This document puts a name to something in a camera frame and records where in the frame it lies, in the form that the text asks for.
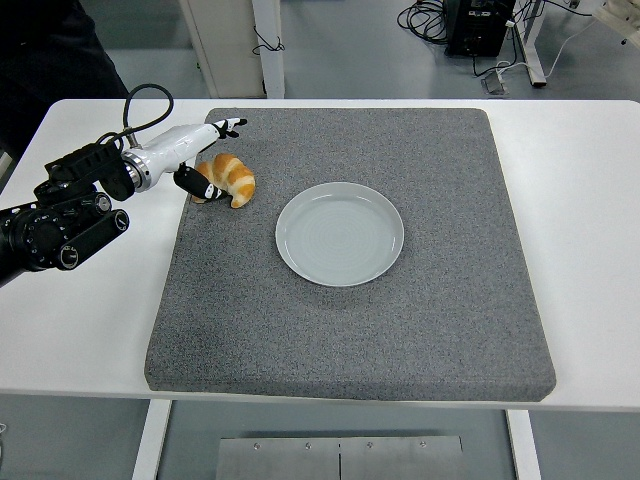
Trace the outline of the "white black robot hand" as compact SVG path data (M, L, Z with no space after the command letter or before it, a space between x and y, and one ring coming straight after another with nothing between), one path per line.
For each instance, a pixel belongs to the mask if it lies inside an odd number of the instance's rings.
M163 174L171 173L175 184L196 198L205 201L223 198L227 193L187 162L220 139L238 137L236 129L246 123L244 118L228 118L214 123L174 126L146 145L125 150L123 159L135 191L147 191Z

